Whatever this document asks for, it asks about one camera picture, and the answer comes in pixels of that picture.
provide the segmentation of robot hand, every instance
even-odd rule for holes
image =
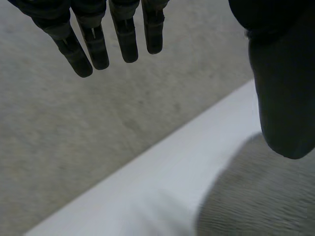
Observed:
[[[315,147],[315,1],[229,0],[248,30],[268,145],[299,159]]]
[[[72,8],[93,66],[103,70],[109,66],[101,20],[105,15],[106,0],[9,0],[34,23],[48,33],[66,57],[74,71],[81,77],[90,76],[92,66],[70,25]],[[162,50],[163,9],[169,0],[142,0],[145,37],[148,52]],[[133,16],[140,0],[109,0],[119,46],[125,62],[138,59]]]

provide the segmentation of floor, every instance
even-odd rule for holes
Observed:
[[[108,12],[111,65],[82,79],[29,17],[0,2],[1,236],[27,231],[252,77],[228,1],[172,0],[164,12],[164,49],[152,56],[137,10],[133,64]]]

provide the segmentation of black robotic finger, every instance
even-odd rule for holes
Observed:
[[[16,5],[52,37],[79,76],[92,74],[92,66],[70,25],[70,0],[16,0]]]
[[[71,8],[76,15],[95,69],[106,69],[109,66],[109,58],[101,25],[106,11],[106,0],[72,0]]]
[[[249,30],[250,60],[265,140],[275,152],[299,159],[315,147],[315,3],[279,2],[285,8],[282,18],[272,7],[269,12],[267,7],[259,12],[257,4],[266,1],[252,0],[247,7],[243,5],[243,13],[242,5],[232,11]],[[278,13],[284,11],[277,6]],[[251,7],[256,16],[246,16]]]
[[[163,48],[163,9],[169,0],[142,0],[144,31],[150,54],[159,53]]]
[[[113,18],[119,46],[127,63],[138,59],[135,26],[133,16],[139,0],[109,0],[110,12]]]

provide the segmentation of gray carpet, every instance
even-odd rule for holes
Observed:
[[[201,206],[198,236],[312,236],[315,151],[300,160],[273,152],[262,135],[244,145]]]
[[[139,60],[126,64],[108,11],[110,67],[82,79],[0,1],[1,236],[30,229],[252,77],[227,0],[171,0],[165,15],[164,50],[152,56],[137,10]]]

